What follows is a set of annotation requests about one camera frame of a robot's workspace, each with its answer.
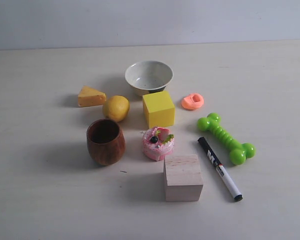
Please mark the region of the yellow cube block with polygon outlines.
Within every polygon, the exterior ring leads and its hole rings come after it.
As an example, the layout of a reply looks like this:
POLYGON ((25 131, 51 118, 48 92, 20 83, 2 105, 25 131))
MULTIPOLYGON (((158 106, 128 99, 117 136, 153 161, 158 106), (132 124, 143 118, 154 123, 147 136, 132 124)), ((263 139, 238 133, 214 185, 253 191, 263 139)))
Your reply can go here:
POLYGON ((175 124, 176 108, 168 91, 142 96, 143 113, 149 129, 169 127, 175 124))

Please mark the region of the pink toy cake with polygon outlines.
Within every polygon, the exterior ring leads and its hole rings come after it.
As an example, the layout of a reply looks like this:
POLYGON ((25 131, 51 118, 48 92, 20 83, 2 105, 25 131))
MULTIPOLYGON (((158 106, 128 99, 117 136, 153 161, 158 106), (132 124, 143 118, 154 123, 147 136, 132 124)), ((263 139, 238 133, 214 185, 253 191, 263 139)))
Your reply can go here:
POLYGON ((170 129, 155 126, 148 129, 142 136, 142 151, 154 161, 162 161, 173 152, 175 137, 170 129))

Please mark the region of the yellow lemon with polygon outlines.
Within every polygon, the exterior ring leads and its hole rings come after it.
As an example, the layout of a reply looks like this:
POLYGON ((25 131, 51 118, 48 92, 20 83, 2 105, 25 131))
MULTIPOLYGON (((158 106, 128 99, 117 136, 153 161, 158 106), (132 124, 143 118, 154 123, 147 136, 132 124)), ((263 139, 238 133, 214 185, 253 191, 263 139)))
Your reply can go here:
POLYGON ((130 110, 130 102, 121 95, 115 95, 106 100, 102 106, 102 113, 105 118, 115 122, 124 120, 130 110))

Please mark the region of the white speckled ceramic bowl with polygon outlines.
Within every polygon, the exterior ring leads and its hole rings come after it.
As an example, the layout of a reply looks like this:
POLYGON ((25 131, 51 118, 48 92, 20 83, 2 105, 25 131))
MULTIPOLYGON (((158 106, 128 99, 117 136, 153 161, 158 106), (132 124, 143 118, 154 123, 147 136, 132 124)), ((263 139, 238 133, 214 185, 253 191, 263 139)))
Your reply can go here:
POLYGON ((174 73, 171 67, 163 62, 144 60, 129 66, 124 77, 133 92, 142 97, 164 91, 172 81, 174 73))

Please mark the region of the brown wooden cup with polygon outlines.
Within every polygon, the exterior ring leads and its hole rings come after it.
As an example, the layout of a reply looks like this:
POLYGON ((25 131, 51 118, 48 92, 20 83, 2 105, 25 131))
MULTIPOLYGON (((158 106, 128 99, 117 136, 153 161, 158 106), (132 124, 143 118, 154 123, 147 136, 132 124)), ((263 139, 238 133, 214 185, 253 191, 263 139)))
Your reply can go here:
POLYGON ((87 149, 90 157, 101 166, 117 163, 126 150, 121 127, 111 119, 99 119, 86 131, 87 149))

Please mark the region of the orange cheese wedge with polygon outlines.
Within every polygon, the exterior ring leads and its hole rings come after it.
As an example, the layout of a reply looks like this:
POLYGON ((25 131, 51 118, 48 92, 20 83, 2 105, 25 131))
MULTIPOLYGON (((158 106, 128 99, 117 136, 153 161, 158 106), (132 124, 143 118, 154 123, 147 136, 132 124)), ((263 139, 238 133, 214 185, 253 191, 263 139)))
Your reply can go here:
POLYGON ((107 100, 104 92, 98 91, 89 86, 83 86, 77 96, 79 107, 93 107, 103 105, 107 100))

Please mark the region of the light wooden cube block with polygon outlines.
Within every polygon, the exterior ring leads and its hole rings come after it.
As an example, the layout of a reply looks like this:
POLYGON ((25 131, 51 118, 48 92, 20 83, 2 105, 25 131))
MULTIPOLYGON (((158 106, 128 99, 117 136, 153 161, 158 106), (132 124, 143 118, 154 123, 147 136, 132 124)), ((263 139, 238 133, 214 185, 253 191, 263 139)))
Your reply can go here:
POLYGON ((196 154, 167 155, 163 175, 167 202, 196 202, 200 199, 204 182, 196 154))

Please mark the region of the green plastic bone toy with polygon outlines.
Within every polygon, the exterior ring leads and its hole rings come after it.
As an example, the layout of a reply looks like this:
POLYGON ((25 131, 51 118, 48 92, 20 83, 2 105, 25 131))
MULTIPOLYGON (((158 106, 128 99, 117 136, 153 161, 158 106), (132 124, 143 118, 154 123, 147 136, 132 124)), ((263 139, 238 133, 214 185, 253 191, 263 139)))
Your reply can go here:
POLYGON ((233 165, 242 165, 247 159, 253 158, 256 154, 255 146, 251 143, 240 143, 220 125, 220 121, 220 115, 212 112, 207 117, 199 118, 197 127, 200 131, 211 132, 228 149, 233 165))

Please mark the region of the black white marker pen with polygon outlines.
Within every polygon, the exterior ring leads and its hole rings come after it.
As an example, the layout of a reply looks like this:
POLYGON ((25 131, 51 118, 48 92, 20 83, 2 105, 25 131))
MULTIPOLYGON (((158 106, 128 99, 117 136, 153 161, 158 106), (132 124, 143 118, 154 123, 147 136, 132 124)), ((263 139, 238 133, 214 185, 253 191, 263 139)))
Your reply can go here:
POLYGON ((241 201, 243 199, 242 193, 240 192, 235 182, 226 171, 224 165, 220 162, 219 158, 217 157, 217 155, 214 153, 214 151, 208 144, 207 140, 204 137, 200 137, 197 141, 201 146, 201 148, 204 150, 208 160, 214 166, 216 172, 222 179, 223 183, 225 184, 226 188, 231 194, 233 200, 235 202, 241 201))

